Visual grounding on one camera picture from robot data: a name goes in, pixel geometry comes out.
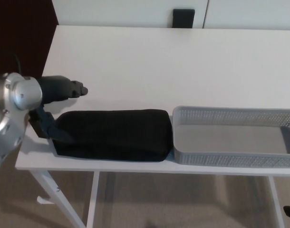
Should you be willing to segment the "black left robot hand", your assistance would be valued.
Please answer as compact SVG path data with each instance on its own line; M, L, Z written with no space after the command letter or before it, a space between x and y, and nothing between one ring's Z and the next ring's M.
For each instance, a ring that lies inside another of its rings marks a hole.
M43 76L37 79L42 91L42 101L38 108L29 112L29 123L39 138L73 143L72 137L59 129L50 112L44 111L44 105L52 102L79 98L88 94L88 89L79 81L71 81L64 76Z

